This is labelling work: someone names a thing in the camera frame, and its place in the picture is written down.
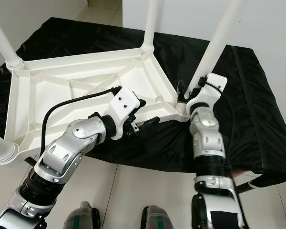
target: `black cover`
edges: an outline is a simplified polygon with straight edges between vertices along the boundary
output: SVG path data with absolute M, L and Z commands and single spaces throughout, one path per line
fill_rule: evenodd
M 144 32 L 107 25 L 50 18 L 17 51 L 24 60 L 140 47 Z M 156 33 L 154 54 L 172 85 L 187 86 L 208 41 Z M 224 90 L 235 113 L 235 137 L 230 155 L 235 168 L 286 177 L 286 125 L 265 73 L 253 50 L 227 45 L 214 73 L 228 78 Z M 10 73 L 0 67 L 0 136 L 5 130 Z M 214 106 L 225 146 L 231 128 L 224 99 Z M 189 123 L 157 124 L 139 137 L 109 140 L 88 156 L 111 163 L 162 171 L 194 172 Z

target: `black cable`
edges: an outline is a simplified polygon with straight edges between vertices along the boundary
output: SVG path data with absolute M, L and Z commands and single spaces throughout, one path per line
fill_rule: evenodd
M 40 156 L 43 154 L 44 150 L 45 150 L 45 140 L 46 140 L 46 126 L 47 126 L 47 121 L 50 117 L 50 114 L 58 107 L 61 107 L 61 106 L 64 106 L 64 105 L 67 105 L 67 104 L 71 104 L 71 103 L 74 103 L 74 102 L 77 102 L 77 101 L 80 101 L 80 100 L 84 100 L 84 99 L 90 99 L 90 98 L 94 98 L 94 97 L 97 97 L 97 96 L 100 96 L 100 95 L 104 95 L 104 94 L 107 94 L 109 92 L 113 92 L 113 93 L 117 93 L 119 90 L 120 90 L 121 87 L 113 87 L 111 89 L 108 89 L 106 91 L 103 91 L 103 92 L 98 92 L 98 93 L 95 93 L 95 94 L 90 94 L 90 95 L 85 95 L 85 96 L 82 96 L 82 97 L 79 97 L 79 98 L 75 98 L 75 99 L 70 99 L 70 100 L 67 100 L 67 101 L 64 101 L 60 104 L 57 104 L 55 105 L 54 107 L 52 107 L 47 113 L 46 115 L 44 116 L 44 119 L 43 119 L 43 122 L 42 122 L 42 128 L 41 128 L 41 150 L 40 150 Z
M 225 94 L 223 94 L 223 92 L 222 92 L 218 87 L 216 87 L 215 85 L 213 85 L 213 84 L 211 84 L 211 83 L 208 83 L 208 82 L 206 82 L 205 84 L 207 84 L 207 85 L 211 86 L 212 88 L 216 89 L 216 90 L 221 94 L 221 96 L 226 100 L 226 102 L 227 102 L 227 104 L 228 104 L 228 106 L 229 106 L 229 110 L 230 110 L 230 113 L 231 113 L 231 123 L 232 123 L 232 124 L 231 124 L 230 139 L 229 139 L 229 142 L 228 142 L 228 148 L 227 148 L 227 153 L 226 153 L 226 156 L 225 156 L 225 157 L 226 157 L 226 163 L 227 163 L 227 166 L 228 166 L 228 174 L 229 174 L 230 178 L 231 178 L 232 181 L 233 181 L 234 190 L 235 190 L 235 193 L 236 193 L 236 197 L 237 197 L 237 201 L 238 201 L 238 203 L 239 203 L 240 210 L 241 210 L 241 212 L 242 212 L 242 216 L 243 216 L 243 221 L 244 221 L 244 224 L 245 224 L 245 228 L 248 229 L 249 226 L 248 226 L 248 223 L 247 223 L 247 221 L 246 221 L 246 219 L 245 219 L 245 214 L 244 214 L 243 206 L 242 206 L 242 203 L 241 203 L 239 194 L 238 194 L 238 192 L 237 192 L 236 184 L 235 184 L 234 179 L 233 179 L 233 177 L 232 177 L 232 175 L 231 175 L 231 169 L 232 169 L 232 168 L 229 167 L 229 166 L 230 166 L 229 156 L 230 156 L 230 154 L 231 154 L 231 147 L 232 147 L 232 143 L 233 143 L 234 127 L 235 127 L 235 126 L 234 126 L 234 125 L 235 125 L 234 111 L 233 111 L 233 109 L 232 109 L 232 105 L 231 105 L 231 103 L 230 103 L 228 97 L 227 97 Z

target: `silver robot arm segment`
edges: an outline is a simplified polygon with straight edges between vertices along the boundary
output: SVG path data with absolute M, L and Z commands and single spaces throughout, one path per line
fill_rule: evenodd
M 227 167 L 219 123 L 213 113 L 213 105 L 221 96 L 226 78 L 210 73 L 198 84 L 200 88 L 193 91 L 195 95 L 186 105 L 191 115 L 190 132 L 196 167 L 194 188 L 198 192 L 192 200 L 192 228 L 248 228 Z
M 121 138 L 124 127 L 137 127 L 133 122 L 134 113 L 144 105 L 145 101 L 122 88 L 109 103 L 104 116 L 94 113 L 88 119 L 70 123 L 63 135 L 48 145 L 23 184 L 12 194 L 0 214 L 0 229 L 45 229 L 44 218 L 84 154 L 107 138 Z

